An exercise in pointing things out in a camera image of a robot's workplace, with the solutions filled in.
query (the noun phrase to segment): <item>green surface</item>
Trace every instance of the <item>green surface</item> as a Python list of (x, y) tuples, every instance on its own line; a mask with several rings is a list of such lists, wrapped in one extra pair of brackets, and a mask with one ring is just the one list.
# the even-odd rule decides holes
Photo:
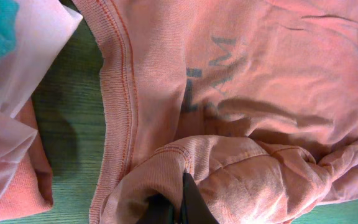
[[(54, 208), (3, 223), (88, 223), (104, 146), (102, 63), (83, 21), (33, 95), (42, 142), (54, 171)], [(293, 223), (358, 223), (358, 200), (316, 207)]]

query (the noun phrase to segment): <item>pink fabric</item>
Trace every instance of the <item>pink fabric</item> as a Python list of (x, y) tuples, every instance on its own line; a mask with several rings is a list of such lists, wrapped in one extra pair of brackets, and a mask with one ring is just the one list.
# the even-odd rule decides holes
[(358, 198), (358, 2), (74, 0), (105, 59), (90, 223), (190, 172), (221, 223)]
[(82, 20), (58, 0), (15, 1), (17, 45), (0, 61), (0, 220), (52, 207), (52, 171), (25, 103)]

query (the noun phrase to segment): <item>wood grain surface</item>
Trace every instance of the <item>wood grain surface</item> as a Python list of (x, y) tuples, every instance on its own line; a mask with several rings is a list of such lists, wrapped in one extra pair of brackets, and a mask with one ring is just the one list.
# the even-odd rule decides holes
[[(75, 9), (70, 1), (62, 3)], [(98, 46), (83, 21), (32, 97), (54, 172), (54, 208), (2, 223), (88, 223), (104, 146), (102, 64)], [(293, 223), (358, 223), (358, 200), (316, 207)]]

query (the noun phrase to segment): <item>light pink fabric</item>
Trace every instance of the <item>light pink fabric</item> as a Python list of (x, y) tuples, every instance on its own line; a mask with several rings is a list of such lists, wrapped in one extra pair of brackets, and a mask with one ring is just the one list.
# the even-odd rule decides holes
[(104, 57), (91, 223), (190, 172), (221, 223), (358, 198), (358, 2), (74, 0)]
[[(25, 204), (26, 200), (32, 202), (33, 198), (37, 197), (25, 191), (32, 187), (35, 187), (32, 191), (38, 194), (38, 188), (42, 192), (49, 192), (48, 196), (44, 197), (48, 202), (43, 203), (48, 204), (48, 209), (52, 206), (50, 189), (52, 172), (40, 139), (36, 137), (37, 125), (32, 106), (27, 106), (25, 112), (21, 113), (21, 118), (18, 113), (24, 108), (49, 66), (82, 20), (80, 14), (62, 6), (57, 0), (16, 0), (16, 2), (19, 3), (15, 24), (16, 49), (0, 61), (0, 199), (1, 197), (11, 199), (0, 203), (0, 220), (21, 216), (19, 212), (15, 213), (15, 207), (9, 210), (10, 214), (2, 215), (2, 207), (6, 206), (6, 203), (14, 205), (15, 202), (20, 201)], [(29, 148), (34, 148), (29, 152), (30, 159), (38, 161), (33, 167), (29, 162), (23, 161)], [(35, 178), (34, 170), (40, 178), (38, 181), (40, 187), (36, 184), (37, 179), (27, 180), (27, 178)], [(44, 181), (42, 170), (46, 173), (45, 182), (48, 187), (45, 189), (42, 187)], [(21, 194), (9, 193), (11, 191), (5, 193), (12, 180), (22, 183)], [(27, 215), (45, 211), (45, 207), (40, 209), (36, 206), (23, 209)]]

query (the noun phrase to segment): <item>green wooden table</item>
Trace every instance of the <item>green wooden table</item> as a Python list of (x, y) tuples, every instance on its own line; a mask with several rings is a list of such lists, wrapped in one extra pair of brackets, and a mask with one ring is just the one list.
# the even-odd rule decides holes
[[(75, 9), (70, 1), (62, 3)], [(54, 208), (2, 223), (88, 223), (104, 147), (102, 64), (94, 37), (82, 21), (32, 97), (54, 174)], [(316, 207), (293, 223), (358, 223), (358, 200)]]

